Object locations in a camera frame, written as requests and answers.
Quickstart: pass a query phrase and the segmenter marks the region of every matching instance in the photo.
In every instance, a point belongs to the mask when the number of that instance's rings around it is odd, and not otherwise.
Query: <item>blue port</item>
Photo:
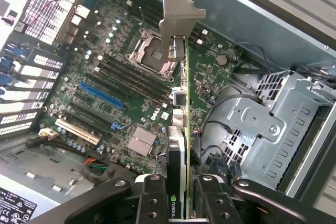
[[[104,101],[107,101],[109,103],[111,103],[112,105],[116,106],[117,108],[121,109],[124,107],[124,103],[121,102],[121,101],[118,101],[117,99],[109,96],[108,94],[94,88],[93,86],[91,85],[88,85],[84,82],[81,82],[79,84],[79,87],[86,90],[87,92],[93,94],[93,95],[96,95],[98,96],[99,98],[103,99]]]

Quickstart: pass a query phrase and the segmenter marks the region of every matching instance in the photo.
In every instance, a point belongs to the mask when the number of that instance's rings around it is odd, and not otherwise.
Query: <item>white pci slot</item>
[[[62,129],[71,132],[72,134],[90,142],[91,144],[97,145],[100,141],[99,138],[97,138],[96,136],[82,130],[79,127],[76,127],[62,119],[57,119],[55,124],[59,127],[61,127]]]

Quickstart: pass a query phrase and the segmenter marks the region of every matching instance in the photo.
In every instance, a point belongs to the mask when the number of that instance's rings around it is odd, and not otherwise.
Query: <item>green circuit board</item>
[[[92,150],[103,145],[101,154],[112,162],[138,174],[152,173],[156,155],[165,152],[162,129],[172,125],[174,108],[169,96],[172,87],[180,86],[180,66],[177,65],[172,74],[173,81],[163,81],[152,72],[130,64],[127,56],[139,46],[142,37],[140,29],[159,32],[158,24],[163,17],[162,3],[156,0],[132,0],[126,15],[127,0],[99,2],[99,12],[93,17],[95,20],[83,29],[88,34],[77,35],[77,40],[82,41],[86,49],[73,51],[65,72],[46,104],[47,111],[42,115],[40,124],[58,130],[55,122],[65,116],[67,122],[97,136],[101,141],[95,146],[70,132],[59,133],[59,139]],[[211,108],[211,96],[228,81],[240,53],[233,51],[232,45],[222,36],[199,24],[188,44],[191,82],[191,114],[188,117],[193,132],[202,127],[204,117]],[[216,63],[219,55],[227,59],[224,66]],[[117,108],[92,95],[81,87],[81,82],[122,102],[124,107]],[[122,129],[111,127],[113,123]],[[155,135],[155,142],[147,156],[128,147],[139,128]]]

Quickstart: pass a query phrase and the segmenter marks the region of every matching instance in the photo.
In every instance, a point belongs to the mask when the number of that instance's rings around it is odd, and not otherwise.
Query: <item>cpu socket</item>
[[[126,58],[137,68],[147,71],[164,81],[174,81],[177,62],[169,62],[169,49],[162,48],[160,34],[141,28],[141,39],[132,54]]]

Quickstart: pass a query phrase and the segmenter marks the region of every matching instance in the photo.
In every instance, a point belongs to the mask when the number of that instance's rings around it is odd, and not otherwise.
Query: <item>label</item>
[[[37,205],[0,187],[0,224],[26,223]]]

